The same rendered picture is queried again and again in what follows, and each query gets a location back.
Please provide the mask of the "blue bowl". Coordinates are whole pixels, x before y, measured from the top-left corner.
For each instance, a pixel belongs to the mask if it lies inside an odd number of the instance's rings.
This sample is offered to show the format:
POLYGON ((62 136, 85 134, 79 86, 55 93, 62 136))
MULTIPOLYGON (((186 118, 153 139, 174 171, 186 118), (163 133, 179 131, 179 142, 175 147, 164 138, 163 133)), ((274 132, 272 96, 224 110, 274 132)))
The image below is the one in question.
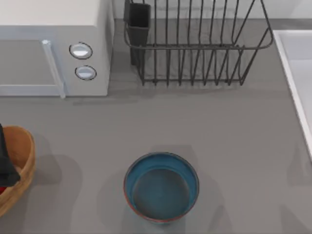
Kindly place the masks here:
POLYGON ((200 183, 192 164, 171 152, 136 159, 125 173, 123 193, 129 208, 152 223, 182 219, 196 204, 200 183))

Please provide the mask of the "small round microwave knob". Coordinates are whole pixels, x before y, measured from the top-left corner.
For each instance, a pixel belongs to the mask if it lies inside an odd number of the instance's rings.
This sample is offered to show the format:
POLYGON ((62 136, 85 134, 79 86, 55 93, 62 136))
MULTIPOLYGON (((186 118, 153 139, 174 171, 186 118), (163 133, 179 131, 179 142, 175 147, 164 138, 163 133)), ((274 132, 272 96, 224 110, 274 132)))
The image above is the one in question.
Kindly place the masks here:
POLYGON ((75 74, 81 80, 93 80, 97 76, 96 70, 88 65, 77 67, 75 74))

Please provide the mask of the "dark cutlery holder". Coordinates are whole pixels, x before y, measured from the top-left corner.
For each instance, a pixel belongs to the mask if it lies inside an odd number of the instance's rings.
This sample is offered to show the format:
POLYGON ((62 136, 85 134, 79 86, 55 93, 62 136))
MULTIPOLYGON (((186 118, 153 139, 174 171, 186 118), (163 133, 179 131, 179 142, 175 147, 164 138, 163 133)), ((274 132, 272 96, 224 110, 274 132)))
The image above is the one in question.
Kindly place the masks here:
POLYGON ((144 49, 148 41, 151 22, 151 5, 125 0, 124 22, 129 38, 131 64, 141 66, 144 49))

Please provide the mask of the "pale microwave oven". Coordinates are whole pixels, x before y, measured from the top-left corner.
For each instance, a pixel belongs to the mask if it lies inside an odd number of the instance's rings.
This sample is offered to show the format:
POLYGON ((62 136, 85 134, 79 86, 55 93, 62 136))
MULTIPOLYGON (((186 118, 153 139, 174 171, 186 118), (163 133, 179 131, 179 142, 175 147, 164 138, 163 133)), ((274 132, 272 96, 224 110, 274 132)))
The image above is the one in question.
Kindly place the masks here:
MULTIPOLYGON (((108 93, 115 22, 112 0, 0 0, 0 40, 50 40, 65 83, 66 97, 108 93), (76 59, 69 46, 84 42, 93 54, 76 59), (80 66, 92 66, 97 76, 81 80, 80 66)), ((55 85, 0 85, 0 97, 59 96, 55 85)))

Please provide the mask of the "large round microwave knob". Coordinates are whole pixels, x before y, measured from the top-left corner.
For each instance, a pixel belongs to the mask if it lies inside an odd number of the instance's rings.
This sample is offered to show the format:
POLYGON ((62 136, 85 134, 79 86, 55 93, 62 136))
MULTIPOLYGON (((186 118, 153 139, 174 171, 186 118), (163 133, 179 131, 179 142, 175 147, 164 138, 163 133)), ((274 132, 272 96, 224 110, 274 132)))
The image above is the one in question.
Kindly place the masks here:
POLYGON ((84 42, 70 45, 69 52, 74 58, 82 60, 90 58, 93 54, 91 46, 84 42))

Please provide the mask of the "wooden bowl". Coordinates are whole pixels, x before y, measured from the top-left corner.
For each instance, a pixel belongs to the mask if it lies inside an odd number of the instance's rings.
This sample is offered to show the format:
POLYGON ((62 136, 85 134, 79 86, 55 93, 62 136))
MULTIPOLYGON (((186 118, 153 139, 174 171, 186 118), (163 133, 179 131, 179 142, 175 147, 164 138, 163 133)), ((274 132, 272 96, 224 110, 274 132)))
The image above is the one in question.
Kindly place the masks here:
POLYGON ((20 168, 20 181, 0 194, 0 217, 6 214, 27 191, 36 169, 36 148, 33 135, 20 126, 4 126, 8 155, 13 164, 20 168))

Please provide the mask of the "microwave oven door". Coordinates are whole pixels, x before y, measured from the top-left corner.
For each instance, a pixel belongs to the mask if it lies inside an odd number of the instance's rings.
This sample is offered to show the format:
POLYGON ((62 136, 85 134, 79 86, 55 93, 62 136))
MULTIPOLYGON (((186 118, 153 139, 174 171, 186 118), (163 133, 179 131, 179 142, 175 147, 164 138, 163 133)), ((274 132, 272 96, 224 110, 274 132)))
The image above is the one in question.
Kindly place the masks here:
POLYGON ((0 85, 55 85, 41 42, 0 40, 0 85))

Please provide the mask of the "white sink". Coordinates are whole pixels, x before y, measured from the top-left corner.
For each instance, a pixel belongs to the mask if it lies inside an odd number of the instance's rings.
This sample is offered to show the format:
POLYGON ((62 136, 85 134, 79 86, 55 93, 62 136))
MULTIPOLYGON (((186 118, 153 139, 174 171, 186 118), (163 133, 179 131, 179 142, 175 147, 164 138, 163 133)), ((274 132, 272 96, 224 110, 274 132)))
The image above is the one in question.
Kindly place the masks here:
POLYGON ((274 30, 273 35, 312 161, 312 30, 274 30))

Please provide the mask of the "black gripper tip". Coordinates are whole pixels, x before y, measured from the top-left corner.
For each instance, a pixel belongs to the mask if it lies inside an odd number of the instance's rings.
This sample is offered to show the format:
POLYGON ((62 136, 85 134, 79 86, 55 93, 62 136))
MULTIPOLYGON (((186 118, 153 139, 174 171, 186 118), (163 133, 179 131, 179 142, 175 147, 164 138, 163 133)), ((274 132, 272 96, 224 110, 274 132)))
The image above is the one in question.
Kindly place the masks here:
POLYGON ((3 127, 0 124, 0 187, 13 187, 19 181, 20 175, 9 157, 3 127))

